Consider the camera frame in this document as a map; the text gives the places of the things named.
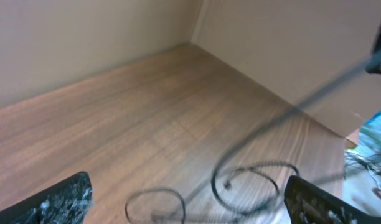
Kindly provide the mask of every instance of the wire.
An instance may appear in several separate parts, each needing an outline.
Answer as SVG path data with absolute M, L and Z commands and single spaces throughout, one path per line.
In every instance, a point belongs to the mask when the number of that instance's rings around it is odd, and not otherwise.
M 292 107 L 288 111 L 285 111 L 282 115 L 278 116 L 277 118 L 263 124 L 260 127 L 257 127 L 254 129 L 248 136 L 243 138 L 241 141 L 237 142 L 235 145 L 233 145 L 219 160 L 217 165 L 213 169 L 212 177 L 210 179 L 210 185 L 212 189 L 212 193 L 215 197 L 215 199 L 218 201 L 221 206 L 226 208 L 228 211 L 234 213 L 235 218 L 224 218 L 224 219 L 207 219 L 204 218 L 205 216 L 199 215 L 199 217 L 196 217 L 195 220 L 197 222 L 224 222 L 224 223 L 238 223 L 241 220 L 244 220 L 246 218 L 250 218 L 252 216 L 258 215 L 261 212 L 267 212 L 267 211 L 275 211 L 280 206 L 277 206 L 276 208 L 273 207 L 272 203 L 279 198 L 280 196 L 280 190 L 275 183 L 275 181 L 269 177 L 268 175 L 264 174 L 260 170 L 258 170 L 261 167 L 265 166 L 283 166 L 288 167 L 292 170 L 294 170 L 295 174 L 300 176 L 299 170 L 294 165 L 283 162 L 283 161 L 264 161 L 264 162 L 257 162 L 254 165 L 246 166 L 246 167 L 233 167 L 229 169 L 222 170 L 223 167 L 231 160 L 237 153 L 239 153 L 247 144 L 249 144 L 252 140 L 254 140 L 256 137 L 265 134 L 267 131 L 271 130 L 272 128 L 279 126 L 283 124 L 285 121 L 289 120 L 293 116 L 302 113 L 301 110 L 304 110 L 308 108 L 309 106 L 313 105 L 317 101 L 321 100 L 323 97 L 328 95 L 333 90 L 338 89 L 340 86 L 346 84 L 347 82 L 353 80 L 355 77 L 358 76 L 362 71 L 371 70 L 371 68 L 376 67 L 381 62 L 381 50 L 376 52 L 372 58 L 369 58 L 367 60 L 363 60 L 362 62 L 358 63 L 356 66 L 352 67 L 351 69 L 344 72 L 342 75 L 339 75 L 335 80 L 329 82 L 327 85 L 322 87 L 321 89 L 315 91 L 311 96 L 305 98 L 300 103 L 296 104 L 296 106 Z M 239 176 L 243 172 L 251 172 L 255 175 L 259 175 L 266 180 L 270 181 L 276 191 L 275 196 L 269 198 L 268 200 L 264 200 L 260 203 L 257 203 L 255 206 L 253 206 L 249 210 L 238 208 L 235 205 L 229 204 L 227 202 L 224 202 L 222 200 L 222 197 L 219 195 L 217 190 L 217 179 L 219 177 L 222 177 L 223 175 L 232 174 L 231 178 L 235 178 Z M 317 181 L 317 183 L 324 184 L 330 181 L 333 181 L 334 178 L 343 178 L 346 175 L 346 173 L 336 174 L 334 176 L 330 177 L 324 177 Z M 224 187 L 228 188 L 230 186 L 231 179 L 228 179 Z M 167 192 L 170 194 L 175 195 L 180 201 L 181 201 L 181 209 L 182 209 L 182 216 L 180 217 L 181 223 L 185 223 L 185 221 L 194 221 L 194 220 L 188 220 L 186 219 L 186 204 L 189 203 L 195 196 L 200 193 L 200 191 L 208 184 L 207 181 L 204 181 L 201 185 L 199 185 L 186 199 L 183 199 L 182 196 L 175 191 L 174 189 L 170 188 L 153 188 L 149 190 L 144 190 L 141 192 L 136 192 L 133 195 L 131 195 L 126 202 L 125 205 L 125 213 L 126 218 L 130 223 L 135 223 L 135 220 L 132 219 L 128 214 L 128 205 L 131 201 L 138 198 L 139 196 L 143 194 L 150 194 L 155 192 Z M 159 216 L 161 218 L 160 222 L 165 221 L 178 221 L 178 217 L 176 216 L 177 210 L 174 210 L 172 213 L 166 215 L 166 216 Z M 144 221 L 144 220 L 138 220 L 137 223 L 154 223 L 154 221 Z

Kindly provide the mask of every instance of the beige wall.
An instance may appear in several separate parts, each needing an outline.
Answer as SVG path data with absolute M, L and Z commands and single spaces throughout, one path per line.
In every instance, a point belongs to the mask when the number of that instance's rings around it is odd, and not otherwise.
M 205 0 L 192 41 L 296 103 L 369 55 L 381 0 Z M 363 74 L 306 112 L 347 135 L 381 109 L 381 76 Z
M 0 107 L 189 41 L 199 3 L 0 0 Z

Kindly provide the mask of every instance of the black cable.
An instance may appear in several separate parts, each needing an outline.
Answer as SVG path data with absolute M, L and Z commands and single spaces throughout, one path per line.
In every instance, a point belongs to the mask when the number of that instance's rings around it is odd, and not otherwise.
M 376 67 L 381 63 L 381 50 L 376 52 L 372 58 L 368 60 L 364 60 L 361 63 L 358 63 L 355 67 L 349 69 L 348 71 L 344 72 L 342 75 L 339 75 L 335 80 L 329 82 L 327 85 L 319 89 L 318 91 L 314 92 L 311 96 L 305 98 L 305 100 L 301 101 L 300 103 L 296 104 L 296 106 L 292 107 L 288 111 L 284 112 L 282 115 L 278 116 L 277 118 L 267 122 L 266 124 L 263 124 L 259 128 L 254 129 L 248 136 L 243 138 L 241 141 L 237 142 L 235 145 L 233 145 L 219 160 L 217 165 L 214 167 L 212 177 L 210 180 L 211 184 L 211 189 L 214 197 L 217 199 L 219 204 L 221 204 L 224 208 L 226 208 L 228 211 L 234 213 L 237 217 L 233 219 L 225 219 L 225 220 L 212 220 L 212 222 L 225 222 L 225 223 L 238 223 L 240 220 L 244 220 L 245 218 L 252 217 L 256 214 L 259 214 L 260 212 L 263 211 L 269 211 L 269 209 L 275 210 L 274 208 L 270 207 L 270 203 L 275 201 L 278 196 L 279 196 L 279 189 L 275 181 L 271 179 L 269 176 L 266 174 L 260 172 L 258 168 L 264 167 L 264 166 L 286 166 L 291 169 L 293 169 L 296 173 L 296 175 L 299 175 L 298 169 L 287 162 L 281 162 L 281 161 L 266 161 L 266 162 L 259 162 L 256 163 L 254 166 L 248 166 L 248 167 L 236 167 L 236 168 L 231 168 L 227 169 L 224 171 L 221 171 L 222 168 L 231 160 L 235 154 L 240 152 L 248 143 L 250 143 L 252 140 L 254 140 L 257 136 L 260 136 L 262 134 L 265 134 L 267 131 L 271 130 L 272 128 L 281 125 L 288 119 L 292 118 L 293 116 L 302 113 L 301 110 L 306 109 L 307 107 L 311 106 L 312 104 L 316 103 L 317 101 L 321 100 L 323 97 L 325 97 L 327 94 L 332 92 L 333 90 L 339 88 L 340 86 L 346 84 L 347 82 L 353 80 L 359 73 L 362 71 L 366 70 L 371 70 L 371 68 Z M 255 205 L 252 209 L 250 210 L 242 210 L 239 209 L 238 207 L 231 205 L 227 202 L 224 202 L 221 198 L 221 196 L 218 193 L 217 190 L 217 179 L 224 174 L 234 174 L 234 173 L 242 173 L 242 172 L 252 172 L 256 175 L 262 176 L 265 179 L 269 180 L 275 187 L 277 194 L 269 198 L 268 200 L 265 200 L 257 205 Z M 326 183 L 327 181 L 332 181 L 333 177 L 329 178 L 322 178 L 319 180 L 320 183 Z M 148 194 L 148 193 L 153 193 L 153 192 L 168 192 L 170 194 L 175 195 L 180 201 L 181 201 L 181 208 L 182 208 L 182 218 L 181 218 L 181 223 L 185 223 L 186 221 L 186 203 L 189 203 L 200 191 L 203 189 L 204 186 L 200 185 L 196 188 L 195 191 L 193 191 L 187 199 L 183 199 L 182 196 L 175 190 L 169 189 L 169 188 L 154 188 L 154 189 L 149 189 L 145 190 L 142 192 L 137 192 L 133 195 L 130 196 L 128 201 L 126 202 L 125 205 L 125 212 L 126 212 L 126 217 L 127 220 L 130 223 L 134 223 L 134 220 L 132 220 L 129 215 L 128 215 L 128 204 L 130 201 L 138 198 L 142 194 Z M 176 220 L 175 218 L 176 211 L 170 213 L 165 219 L 162 221 L 166 220 Z M 199 220 L 200 222 L 204 222 L 207 220 L 204 220 L 201 218 Z M 138 223 L 146 223 L 147 221 L 142 221 L 140 220 Z

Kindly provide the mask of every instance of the wall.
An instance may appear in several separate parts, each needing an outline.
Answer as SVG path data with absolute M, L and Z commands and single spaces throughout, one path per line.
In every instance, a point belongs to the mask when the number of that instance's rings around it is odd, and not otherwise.
M 369 55 L 381 0 L 205 0 L 192 41 L 295 104 Z M 306 110 L 345 136 L 381 109 L 381 76 Z
M 199 4 L 0 0 L 0 108 L 189 41 Z

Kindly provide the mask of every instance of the wood grain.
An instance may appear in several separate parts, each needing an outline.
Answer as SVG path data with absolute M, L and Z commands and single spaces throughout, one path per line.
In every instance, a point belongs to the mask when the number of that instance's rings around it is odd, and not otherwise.
M 163 185 L 189 194 L 229 146 L 289 107 L 194 45 L 8 106 L 0 110 L 0 210 L 85 170 L 95 199 L 85 223 L 125 223 L 132 192 Z M 281 159 L 311 180 L 341 171 L 343 148 L 343 139 L 301 114 L 256 138 L 231 164 Z M 274 171 L 284 185 L 290 172 Z M 249 193 L 228 198 L 240 204 L 265 194 L 256 177 L 238 182 Z M 341 181 L 323 187 L 341 194 Z M 161 204 L 151 198 L 147 205 L 154 203 Z M 135 205 L 141 216 L 147 205 Z M 208 187 L 188 209 L 223 212 Z M 259 219 L 288 222 L 285 214 Z

